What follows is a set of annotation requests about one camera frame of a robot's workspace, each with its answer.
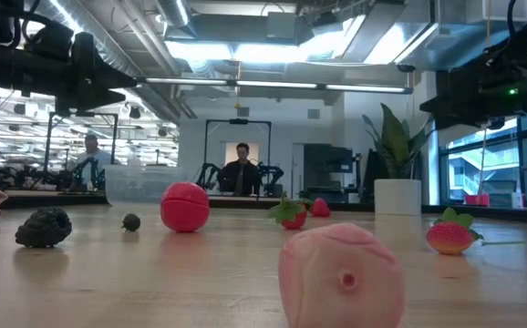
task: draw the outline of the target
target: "green leaves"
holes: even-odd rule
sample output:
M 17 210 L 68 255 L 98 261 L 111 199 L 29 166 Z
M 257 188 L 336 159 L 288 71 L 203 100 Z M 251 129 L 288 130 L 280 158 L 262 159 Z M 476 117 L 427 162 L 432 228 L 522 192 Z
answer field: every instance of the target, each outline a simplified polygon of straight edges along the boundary
M 403 125 L 387 105 L 381 104 L 383 109 L 383 146 L 391 153 L 398 167 L 402 167 L 409 160 L 408 136 Z
M 311 200 L 289 200 L 284 193 L 280 204 L 270 209 L 269 216 L 274 218 L 277 224 L 281 224 L 285 220 L 294 222 L 296 220 L 296 214 L 306 211 L 306 207 L 303 204 L 312 206 L 313 202 Z
M 409 123 L 406 120 L 400 122 L 387 105 L 381 104 L 381 108 L 383 110 L 381 134 L 377 132 L 371 118 L 363 115 L 367 133 L 375 142 L 375 151 L 386 165 L 389 177 L 410 179 L 413 161 L 432 133 L 426 133 L 426 127 L 433 117 L 430 116 L 420 132 L 410 138 Z
M 475 241 L 484 240 L 484 236 L 470 228 L 474 223 L 474 217 L 470 214 L 462 213 L 459 215 L 453 208 L 446 208 L 442 213 L 441 219 L 437 219 L 434 225 L 442 222 L 456 222 L 466 228 L 472 234 Z

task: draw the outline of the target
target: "strawberry leaves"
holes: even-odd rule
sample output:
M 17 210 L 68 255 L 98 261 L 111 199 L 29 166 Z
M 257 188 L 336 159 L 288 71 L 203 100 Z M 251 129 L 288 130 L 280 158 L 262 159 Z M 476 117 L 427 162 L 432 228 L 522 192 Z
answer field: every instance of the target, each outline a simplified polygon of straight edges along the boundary
M 277 224 L 281 224 L 285 220 L 294 222 L 296 214 L 307 211 L 307 208 L 310 208 L 312 204 L 311 200 L 289 200 L 284 192 L 280 204 L 270 209 L 269 216 L 274 218 Z
M 470 214 L 462 213 L 459 215 L 453 208 L 446 208 L 444 212 L 442 213 L 441 219 L 437 219 L 434 222 L 434 225 L 438 223 L 442 223 L 442 222 L 448 222 L 448 221 L 456 222 L 460 226 L 466 228 L 470 232 L 470 234 L 472 235 L 475 241 L 484 240 L 484 236 L 482 236 L 481 234 L 479 234 L 478 232 L 470 228 L 472 224 L 474 223 L 474 217 L 471 216 Z

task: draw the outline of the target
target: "fake strawberry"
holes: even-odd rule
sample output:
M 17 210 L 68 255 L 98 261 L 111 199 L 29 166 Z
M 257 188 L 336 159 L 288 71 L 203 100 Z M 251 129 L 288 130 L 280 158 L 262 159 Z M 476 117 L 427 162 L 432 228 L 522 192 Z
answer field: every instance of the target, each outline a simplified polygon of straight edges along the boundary
M 447 208 L 442 218 L 434 222 L 426 234 L 429 247 L 444 255 L 460 255 L 473 242 L 484 239 L 470 226 L 474 217 L 469 214 L 458 215 L 452 208 Z
M 328 218 L 330 216 L 330 209 L 325 200 L 317 198 L 312 205 L 310 213 L 317 218 Z
M 280 204 L 270 209 L 270 217 L 287 230 L 301 229 L 308 215 L 306 207 L 310 204 L 312 204 L 310 200 L 289 200 L 284 192 Z

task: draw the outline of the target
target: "man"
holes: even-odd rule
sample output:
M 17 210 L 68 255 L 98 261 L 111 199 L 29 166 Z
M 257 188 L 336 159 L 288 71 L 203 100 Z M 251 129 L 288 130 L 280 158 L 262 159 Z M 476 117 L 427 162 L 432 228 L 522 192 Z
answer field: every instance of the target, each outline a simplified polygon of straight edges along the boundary
M 234 196 L 259 195 L 259 173 L 257 167 L 247 159 L 248 156 L 249 146 L 245 143 L 237 145 L 238 159 L 225 165 L 221 171 L 222 179 L 227 186 L 226 188 L 222 186 L 223 191 L 233 191 Z
M 98 171 L 103 170 L 105 164 L 111 164 L 111 154 L 107 151 L 99 149 L 98 137 L 93 134 L 85 136 L 85 152 L 77 156 L 77 164 L 81 164 L 89 158 L 98 160 Z M 82 183 L 87 185 L 91 181 L 91 164 L 88 163 L 82 171 L 81 177 L 83 178 Z

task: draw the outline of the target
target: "clear plastic container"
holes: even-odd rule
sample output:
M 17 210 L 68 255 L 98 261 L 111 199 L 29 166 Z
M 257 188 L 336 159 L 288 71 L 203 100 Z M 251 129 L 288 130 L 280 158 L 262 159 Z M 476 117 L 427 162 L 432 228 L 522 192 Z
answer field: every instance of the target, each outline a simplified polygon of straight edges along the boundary
M 160 204 L 164 191 L 187 181 L 180 168 L 106 165 L 106 198 L 111 205 Z

